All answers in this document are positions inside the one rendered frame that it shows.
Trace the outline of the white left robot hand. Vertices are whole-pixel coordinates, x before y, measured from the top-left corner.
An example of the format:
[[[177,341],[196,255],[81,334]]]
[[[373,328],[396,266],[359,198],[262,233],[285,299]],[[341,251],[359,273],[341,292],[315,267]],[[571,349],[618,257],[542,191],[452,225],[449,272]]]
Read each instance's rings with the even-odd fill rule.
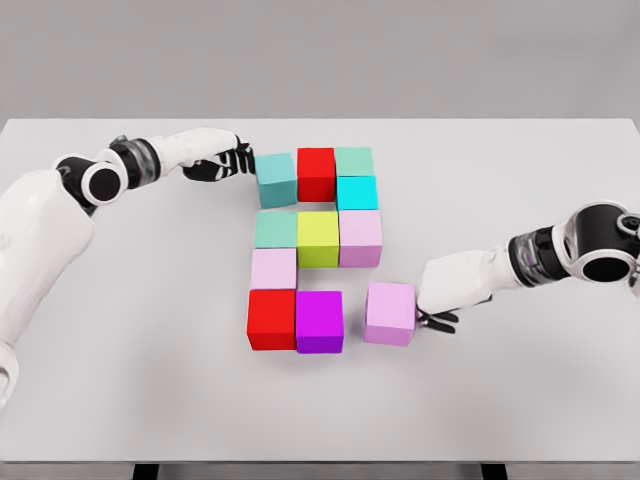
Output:
[[[186,159],[181,167],[189,180],[214,183],[256,173],[253,148],[230,131],[199,127],[184,132],[182,138]]]

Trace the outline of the magenta purple cube block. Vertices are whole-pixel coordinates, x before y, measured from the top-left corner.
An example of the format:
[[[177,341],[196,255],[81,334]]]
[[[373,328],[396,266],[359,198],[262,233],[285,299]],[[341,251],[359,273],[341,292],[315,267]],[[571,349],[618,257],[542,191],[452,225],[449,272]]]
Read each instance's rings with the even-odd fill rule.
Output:
[[[298,353],[341,353],[345,335],[342,292],[297,291],[295,333]]]

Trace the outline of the teal cube block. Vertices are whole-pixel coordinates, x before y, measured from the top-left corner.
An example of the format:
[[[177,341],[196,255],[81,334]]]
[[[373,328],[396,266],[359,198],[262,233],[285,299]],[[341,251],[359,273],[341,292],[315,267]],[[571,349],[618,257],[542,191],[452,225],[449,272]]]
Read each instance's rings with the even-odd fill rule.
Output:
[[[257,156],[255,169],[259,200],[263,209],[297,203],[297,175],[291,153]]]

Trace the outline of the red cube block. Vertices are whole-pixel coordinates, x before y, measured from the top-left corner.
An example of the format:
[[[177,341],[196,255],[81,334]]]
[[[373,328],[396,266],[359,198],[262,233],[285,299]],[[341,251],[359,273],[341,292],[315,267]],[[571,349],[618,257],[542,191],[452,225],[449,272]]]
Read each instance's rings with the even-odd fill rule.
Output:
[[[297,150],[299,202],[334,202],[336,167],[333,148]]]
[[[296,291],[251,290],[246,334],[253,350],[295,350]]]

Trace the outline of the cyan cube block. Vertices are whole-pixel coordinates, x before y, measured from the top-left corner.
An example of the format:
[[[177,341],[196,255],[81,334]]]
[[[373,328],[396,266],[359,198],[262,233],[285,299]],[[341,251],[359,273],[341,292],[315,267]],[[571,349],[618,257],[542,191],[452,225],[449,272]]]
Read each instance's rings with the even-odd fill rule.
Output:
[[[378,192],[375,176],[339,176],[336,185],[338,210],[377,210]]]

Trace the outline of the light pink cube block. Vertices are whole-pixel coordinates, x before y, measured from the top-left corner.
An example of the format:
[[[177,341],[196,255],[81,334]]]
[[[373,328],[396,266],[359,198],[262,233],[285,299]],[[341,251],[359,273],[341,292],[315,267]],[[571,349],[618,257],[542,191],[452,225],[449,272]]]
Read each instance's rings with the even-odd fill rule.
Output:
[[[378,210],[341,210],[339,234],[340,267],[375,268],[379,266],[383,236]]]
[[[415,330],[416,312],[412,285],[371,282],[366,297],[364,341],[408,346]]]
[[[296,290],[297,253],[294,248],[254,249],[251,290]]]

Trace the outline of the sage green cube block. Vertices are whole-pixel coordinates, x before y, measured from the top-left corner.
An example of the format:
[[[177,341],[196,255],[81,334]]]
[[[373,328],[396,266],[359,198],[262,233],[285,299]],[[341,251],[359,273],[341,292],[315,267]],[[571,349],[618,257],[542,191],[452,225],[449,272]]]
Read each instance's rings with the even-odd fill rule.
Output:
[[[296,248],[297,213],[293,211],[258,212],[254,246],[258,249]]]
[[[375,175],[371,147],[335,147],[334,157],[338,177]]]

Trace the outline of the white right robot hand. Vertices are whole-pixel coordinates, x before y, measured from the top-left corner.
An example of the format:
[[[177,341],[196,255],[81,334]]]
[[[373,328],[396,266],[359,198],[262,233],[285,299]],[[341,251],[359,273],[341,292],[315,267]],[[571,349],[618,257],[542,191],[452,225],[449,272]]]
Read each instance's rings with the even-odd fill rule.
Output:
[[[420,327],[455,334],[457,311],[493,299],[481,274],[484,255],[471,250],[425,263],[416,300]]]

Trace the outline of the yellow-green cube block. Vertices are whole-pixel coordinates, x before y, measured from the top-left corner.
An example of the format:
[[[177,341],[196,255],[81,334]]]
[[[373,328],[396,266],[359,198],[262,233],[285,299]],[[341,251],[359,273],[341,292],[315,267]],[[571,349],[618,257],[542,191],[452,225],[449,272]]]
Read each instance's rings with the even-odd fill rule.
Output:
[[[337,211],[301,211],[297,214],[300,268],[337,268],[339,251]]]

